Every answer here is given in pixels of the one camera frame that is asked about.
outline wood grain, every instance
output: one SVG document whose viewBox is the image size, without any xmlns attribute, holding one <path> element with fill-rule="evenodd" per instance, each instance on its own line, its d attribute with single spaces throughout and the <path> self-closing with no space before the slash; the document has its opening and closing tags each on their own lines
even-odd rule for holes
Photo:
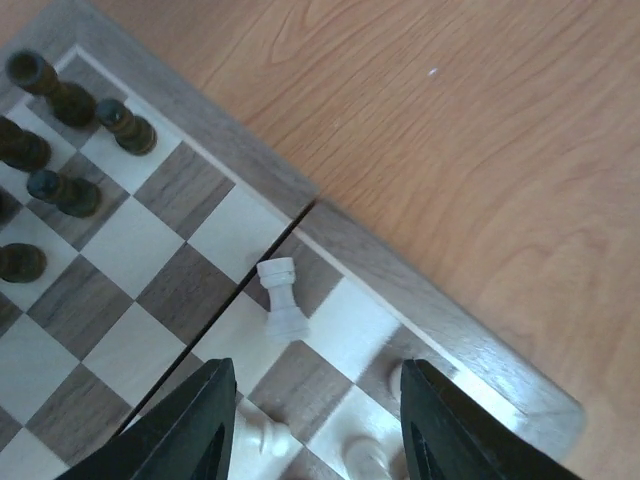
<svg viewBox="0 0 640 480">
<path fill-rule="evenodd" d="M 634 2 L 96 3 L 583 403 L 572 469 L 635 476 Z"/>
</svg>

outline chess piece base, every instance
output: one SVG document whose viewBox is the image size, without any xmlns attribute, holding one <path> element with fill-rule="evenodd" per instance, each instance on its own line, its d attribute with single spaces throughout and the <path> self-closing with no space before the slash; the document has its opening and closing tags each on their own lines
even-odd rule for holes
<svg viewBox="0 0 640 480">
<path fill-rule="evenodd" d="M 100 206 L 100 189 L 83 178 L 77 178 L 74 182 L 80 189 L 80 198 L 82 198 L 82 201 L 73 205 L 56 204 L 58 210 L 73 217 L 90 217 Z"/>
<path fill-rule="evenodd" d="M 38 247 L 12 243 L 0 250 L 0 278 L 4 281 L 29 283 L 44 273 L 47 257 Z"/>
<path fill-rule="evenodd" d="M 20 159 L 7 157 L 2 161 L 11 168 L 28 173 L 43 169 L 51 159 L 51 147 L 45 139 L 35 133 L 24 132 L 24 134 L 28 137 L 28 142 L 31 145 L 25 157 Z"/>
<path fill-rule="evenodd" d="M 144 118 L 135 115 L 136 122 L 140 125 L 140 131 L 143 132 L 135 139 L 116 137 L 116 142 L 120 147 L 131 155 L 146 155 L 156 146 L 158 136 L 155 129 Z"/>
<path fill-rule="evenodd" d="M 53 116 L 69 127 L 86 127 L 94 117 L 95 99 L 80 85 L 71 82 L 63 85 L 66 91 L 63 98 L 47 98 Z"/>
</svg>

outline chess pawn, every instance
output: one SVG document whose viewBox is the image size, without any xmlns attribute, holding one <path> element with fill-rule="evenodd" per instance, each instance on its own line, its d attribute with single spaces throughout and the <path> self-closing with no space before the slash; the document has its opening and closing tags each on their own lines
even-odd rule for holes
<svg viewBox="0 0 640 480">
<path fill-rule="evenodd" d="M 350 480 L 392 480 L 389 461 L 373 438 L 353 440 L 345 448 L 342 460 Z"/>
<path fill-rule="evenodd" d="M 291 257 L 258 264 L 260 283 L 269 292 L 267 335 L 276 341 L 293 342 L 309 335 L 309 321 L 293 297 L 296 272 Z"/>
<path fill-rule="evenodd" d="M 38 247 L 12 243 L 0 247 L 0 278 L 11 283 L 37 280 L 47 266 L 47 257 Z"/>
<path fill-rule="evenodd" d="M 46 98 L 53 116 L 70 127 L 85 127 L 92 120 L 96 101 L 77 83 L 61 82 L 54 68 L 31 50 L 15 52 L 5 67 L 9 80 L 32 95 Z"/>
<path fill-rule="evenodd" d="M 27 181 L 29 194 L 52 203 L 73 217 L 93 215 L 100 204 L 100 190 L 83 178 L 68 178 L 51 170 L 39 170 Z"/>
<path fill-rule="evenodd" d="M 144 118 L 115 98 L 100 100 L 96 106 L 98 121 L 111 133 L 123 150 L 131 155 L 145 155 L 156 146 L 156 131 Z"/>
<path fill-rule="evenodd" d="M 23 172 L 44 168 L 51 158 L 47 141 L 0 116 L 0 159 Z"/>
<path fill-rule="evenodd" d="M 234 442 L 246 442 L 257 447 L 260 455 L 267 453 L 274 457 L 284 457 L 291 447 L 291 431 L 284 423 L 265 418 L 261 424 L 256 424 L 240 411 L 236 411 L 233 436 Z"/>
</svg>

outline white chess piece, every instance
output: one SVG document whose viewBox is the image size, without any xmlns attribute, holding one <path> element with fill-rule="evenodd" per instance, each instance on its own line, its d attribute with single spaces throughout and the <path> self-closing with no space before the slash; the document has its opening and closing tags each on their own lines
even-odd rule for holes
<svg viewBox="0 0 640 480">
<path fill-rule="evenodd" d="M 284 457 L 291 447 L 291 431 L 284 423 L 274 422 L 269 418 L 263 421 L 249 419 L 239 410 L 233 427 L 234 443 L 246 442 L 258 448 L 260 455 L 265 453 L 274 457 Z"/>
<path fill-rule="evenodd" d="M 400 401 L 400 379 L 402 377 L 402 362 L 399 363 L 389 375 L 389 391 L 393 398 Z"/>
<path fill-rule="evenodd" d="M 342 460 L 350 480 L 391 480 L 389 460 L 373 438 L 353 440 L 345 448 Z"/>
<path fill-rule="evenodd" d="M 309 335 L 309 321 L 293 298 L 296 272 L 291 257 L 275 258 L 258 264 L 260 283 L 269 292 L 271 308 L 267 316 L 267 335 L 281 342 L 301 340 Z"/>
</svg>

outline chessboard seam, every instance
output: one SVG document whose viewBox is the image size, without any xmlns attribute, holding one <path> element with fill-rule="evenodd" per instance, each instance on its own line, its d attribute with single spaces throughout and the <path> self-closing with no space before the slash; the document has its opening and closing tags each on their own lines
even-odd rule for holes
<svg viewBox="0 0 640 480">
<path fill-rule="evenodd" d="M 116 430 L 111 435 L 111 438 L 114 438 L 120 435 L 127 426 L 135 419 L 135 417 L 140 413 L 140 411 L 147 405 L 147 403 L 153 398 L 153 396 L 160 390 L 162 385 L 167 381 L 167 379 L 173 374 L 173 372 L 180 366 L 180 364 L 185 360 L 185 358 L 193 351 L 198 342 L 204 337 L 204 335 L 213 327 L 213 325 L 218 321 L 218 319 L 224 314 L 224 312 L 231 306 L 231 304 L 238 298 L 238 296 L 244 291 L 249 282 L 253 280 L 253 278 L 257 275 L 257 267 L 256 265 L 264 260 L 268 260 L 280 246 L 284 243 L 284 241 L 289 238 L 290 235 L 293 234 L 294 230 L 298 227 L 298 225 L 302 222 L 302 220 L 307 216 L 307 214 L 315 207 L 317 199 L 312 199 L 298 214 L 296 218 L 294 218 L 289 225 L 283 230 L 283 232 L 276 238 L 276 240 L 269 246 L 269 248 L 262 254 L 262 256 L 258 259 L 258 261 L 251 267 L 251 269 L 247 272 L 247 274 L 242 278 L 242 280 L 236 285 L 234 291 L 225 299 L 224 303 L 216 309 L 216 311 L 212 314 L 209 321 L 205 324 L 205 326 L 194 336 L 194 338 L 185 346 L 180 355 L 171 363 L 171 365 L 162 373 L 160 378 L 154 383 L 154 385 L 147 391 L 145 396 L 131 409 L 129 414 L 124 418 L 121 424 L 116 428 Z"/>
</svg>

